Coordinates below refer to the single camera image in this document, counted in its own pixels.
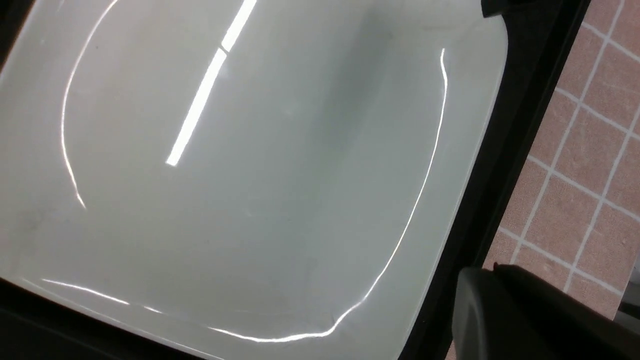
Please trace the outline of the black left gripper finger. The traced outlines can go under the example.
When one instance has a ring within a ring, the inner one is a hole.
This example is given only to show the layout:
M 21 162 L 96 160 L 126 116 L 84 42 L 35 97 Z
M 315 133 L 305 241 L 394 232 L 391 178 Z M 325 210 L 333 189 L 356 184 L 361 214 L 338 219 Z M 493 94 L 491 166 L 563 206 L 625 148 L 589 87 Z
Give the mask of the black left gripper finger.
M 481 0 L 483 18 L 493 18 L 521 9 L 530 4 L 530 0 Z
M 517 265 L 463 268 L 452 315 L 458 360 L 637 360 L 639 335 Z

